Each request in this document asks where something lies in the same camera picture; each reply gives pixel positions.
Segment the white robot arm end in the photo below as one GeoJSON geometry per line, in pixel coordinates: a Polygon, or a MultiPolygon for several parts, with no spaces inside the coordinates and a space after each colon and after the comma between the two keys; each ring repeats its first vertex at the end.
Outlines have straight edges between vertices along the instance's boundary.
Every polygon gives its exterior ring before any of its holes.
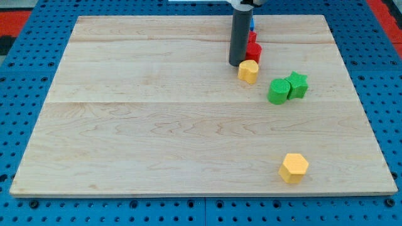
{"type": "Polygon", "coordinates": [[[268,0],[227,0],[231,6],[238,11],[250,11],[254,8],[259,8],[268,0]]]}

